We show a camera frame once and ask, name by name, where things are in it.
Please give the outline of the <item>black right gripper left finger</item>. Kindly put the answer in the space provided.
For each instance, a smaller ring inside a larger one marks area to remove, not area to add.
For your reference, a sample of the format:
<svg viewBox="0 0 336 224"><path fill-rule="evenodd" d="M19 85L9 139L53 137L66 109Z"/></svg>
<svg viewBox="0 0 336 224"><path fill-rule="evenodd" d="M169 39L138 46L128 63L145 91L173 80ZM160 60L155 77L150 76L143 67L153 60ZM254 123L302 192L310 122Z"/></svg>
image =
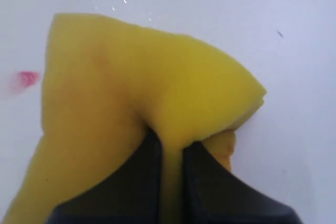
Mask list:
<svg viewBox="0 0 336 224"><path fill-rule="evenodd" d="M162 145L148 130L116 172L58 205L47 223L159 223Z"/></svg>

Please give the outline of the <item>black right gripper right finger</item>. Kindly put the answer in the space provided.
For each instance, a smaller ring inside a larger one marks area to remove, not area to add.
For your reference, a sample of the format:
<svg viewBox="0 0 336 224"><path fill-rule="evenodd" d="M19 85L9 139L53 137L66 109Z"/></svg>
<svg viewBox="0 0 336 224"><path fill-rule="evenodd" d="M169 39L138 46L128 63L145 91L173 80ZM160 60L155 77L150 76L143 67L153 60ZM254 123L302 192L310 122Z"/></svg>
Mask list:
<svg viewBox="0 0 336 224"><path fill-rule="evenodd" d="M289 206L248 186L201 142L183 150L183 223L298 224Z"/></svg>

